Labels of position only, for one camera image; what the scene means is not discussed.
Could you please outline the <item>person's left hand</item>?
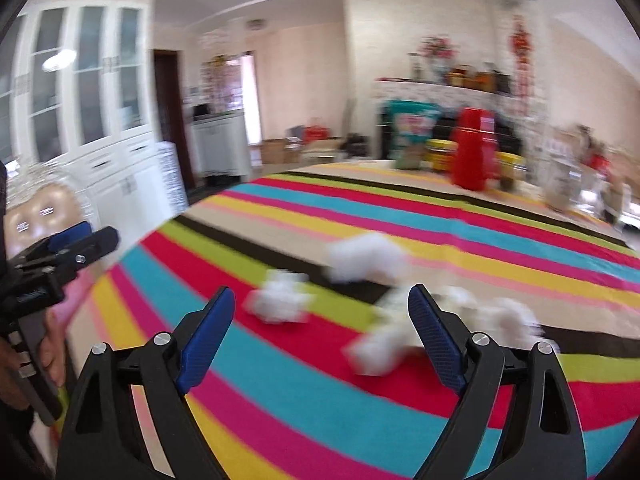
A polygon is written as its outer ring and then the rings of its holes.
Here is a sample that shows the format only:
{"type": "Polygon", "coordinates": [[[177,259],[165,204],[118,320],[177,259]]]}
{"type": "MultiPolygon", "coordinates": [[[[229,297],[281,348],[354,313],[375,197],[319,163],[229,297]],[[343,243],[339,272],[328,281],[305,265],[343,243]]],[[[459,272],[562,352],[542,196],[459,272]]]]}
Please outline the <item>person's left hand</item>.
{"type": "MultiPolygon", "coordinates": [[[[39,345],[39,359],[52,382],[57,387],[62,387],[65,382],[65,339],[64,330],[56,318],[52,309],[44,315],[46,334],[39,345]]],[[[20,387],[14,382],[12,372],[18,370],[21,361],[11,346],[2,339],[0,349],[1,362],[1,401],[16,410],[26,410],[29,400],[21,392],[20,387]]]]}

